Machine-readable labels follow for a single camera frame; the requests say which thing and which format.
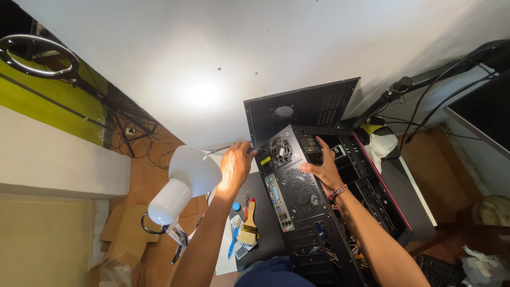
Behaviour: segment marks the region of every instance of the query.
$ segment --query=hand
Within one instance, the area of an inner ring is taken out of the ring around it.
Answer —
[[[335,152],[330,150],[320,137],[316,136],[315,139],[322,148],[322,165],[316,166],[311,163],[303,163],[299,168],[306,173],[311,173],[318,177],[322,188],[329,195],[344,183],[335,165]]]
[[[257,150],[253,150],[248,155],[246,152],[251,148],[249,142],[237,142],[223,155],[221,159],[221,173],[223,179],[216,188],[216,193],[226,192],[232,193],[239,191],[241,185],[248,178],[251,169],[251,161],[257,154]]]

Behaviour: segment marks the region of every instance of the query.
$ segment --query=cardboard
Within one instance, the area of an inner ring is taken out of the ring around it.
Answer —
[[[103,259],[89,270],[89,287],[99,287],[99,267],[107,260],[118,260],[122,265],[129,265],[132,271],[132,287],[139,287],[140,273],[143,284],[145,271],[141,272],[141,259],[147,243],[157,242],[159,235],[145,232],[140,225],[142,215],[147,212],[146,204],[116,206],[105,225],[99,240],[111,242]],[[151,230],[161,230],[147,216],[145,226]]]

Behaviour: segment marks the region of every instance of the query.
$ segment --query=beaded bracelet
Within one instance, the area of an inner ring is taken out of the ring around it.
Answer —
[[[327,198],[329,200],[333,200],[337,195],[341,194],[344,190],[347,189],[347,184],[342,184],[337,190],[335,190],[332,194],[328,195]]]

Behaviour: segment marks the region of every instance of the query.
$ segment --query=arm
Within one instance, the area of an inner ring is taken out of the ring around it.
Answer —
[[[247,141],[238,142],[223,155],[223,179],[216,187],[211,205],[190,240],[170,286],[203,287],[211,284],[228,212],[248,177],[251,160],[257,154],[254,150],[246,156],[250,147]]]
[[[343,185],[335,165],[335,153],[319,137],[323,164],[315,166],[304,163],[301,170],[317,176],[327,194]],[[430,287],[413,258],[403,249],[346,189],[335,198],[340,213],[356,243],[368,261],[372,274],[384,287],[423,286]]]

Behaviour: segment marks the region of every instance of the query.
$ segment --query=power supply fan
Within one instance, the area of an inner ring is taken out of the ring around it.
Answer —
[[[292,148],[287,139],[282,135],[271,142],[269,150],[273,155],[276,166],[281,166],[292,160]]]

